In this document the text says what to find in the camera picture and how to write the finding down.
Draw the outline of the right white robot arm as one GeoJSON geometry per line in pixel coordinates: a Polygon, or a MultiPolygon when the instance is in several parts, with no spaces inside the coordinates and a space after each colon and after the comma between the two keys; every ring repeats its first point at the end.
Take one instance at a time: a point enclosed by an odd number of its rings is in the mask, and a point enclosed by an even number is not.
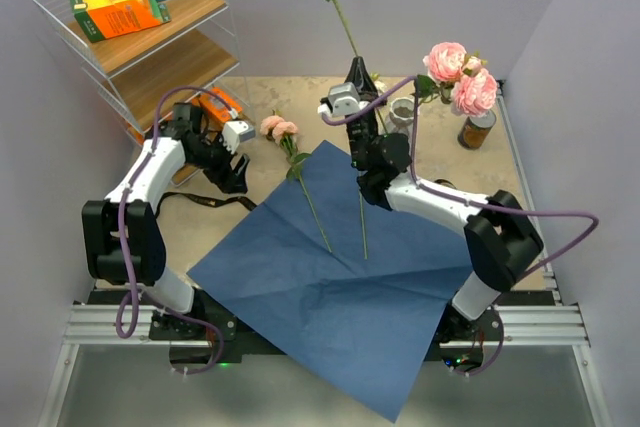
{"type": "Polygon", "coordinates": [[[414,214],[466,241],[472,272],[446,306],[434,339],[467,340],[480,329],[485,311],[523,277],[543,241],[508,191],[466,194],[413,178],[408,136],[380,133],[375,113],[364,110],[378,92],[362,57],[353,58],[345,81],[351,164],[360,173],[364,199],[388,211],[414,214]]]}

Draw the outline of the blue wrapping paper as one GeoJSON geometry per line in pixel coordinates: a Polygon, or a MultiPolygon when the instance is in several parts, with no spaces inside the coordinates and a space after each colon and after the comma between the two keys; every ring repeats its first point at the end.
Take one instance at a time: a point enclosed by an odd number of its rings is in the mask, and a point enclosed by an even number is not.
{"type": "MultiPolygon", "coordinates": [[[[342,315],[384,327],[401,319],[440,321],[471,272],[465,240],[415,215],[364,204],[365,260],[348,155],[323,142],[304,163],[303,177],[332,253],[299,184],[284,181],[190,270],[191,279],[261,333],[280,322],[310,327],[342,315]]],[[[372,350],[329,361],[320,354],[317,363],[293,359],[395,421],[425,354],[379,356],[372,350]]]]}

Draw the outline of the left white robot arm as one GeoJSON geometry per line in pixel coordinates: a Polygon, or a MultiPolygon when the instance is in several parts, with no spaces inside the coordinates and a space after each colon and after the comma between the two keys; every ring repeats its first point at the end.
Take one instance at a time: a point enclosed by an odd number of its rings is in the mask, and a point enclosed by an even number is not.
{"type": "Polygon", "coordinates": [[[123,180],[103,199],[82,208],[90,275],[128,289],[115,320],[123,339],[134,334],[143,299],[157,305],[162,318],[171,316],[173,329],[185,339],[216,331],[207,321],[201,291],[168,267],[156,217],[173,176],[187,164],[202,170],[231,201],[247,193],[249,158],[238,148],[254,137],[254,127],[232,115],[220,130],[210,131],[209,119],[200,106],[174,104],[170,119],[154,121],[123,180]]]}

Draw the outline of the black ribbon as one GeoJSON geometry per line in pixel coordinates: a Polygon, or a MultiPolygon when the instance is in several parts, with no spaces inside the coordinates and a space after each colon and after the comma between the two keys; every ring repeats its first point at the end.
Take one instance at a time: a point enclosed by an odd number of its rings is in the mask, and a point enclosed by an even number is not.
{"type": "Polygon", "coordinates": [[[238,203],[242,205],[247,211],[251,212],[257,207],[257,204],[246,196],[232,196],[226,199],[219,199],[214,197],[201,196],[193,193],[166,192],[161,196],[158,202],[155,217],[159,216],[162,203],[171,197],[183,197],[193,203],[209,208],[220,208],[233,203],[238,203]]]}

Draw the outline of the large pink rose stem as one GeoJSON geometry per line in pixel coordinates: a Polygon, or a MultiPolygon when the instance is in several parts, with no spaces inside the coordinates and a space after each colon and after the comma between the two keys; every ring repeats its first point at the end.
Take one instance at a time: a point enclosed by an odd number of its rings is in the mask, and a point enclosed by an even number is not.
{"type": "Polygon", "coordinates": [[[414,96],[419,104],[439,99],[456,115],[485,117],[494,107],[498,82],[486,61],[457,42],[434,45],[423,58],[425,74],[417,76],[414,96]]]}

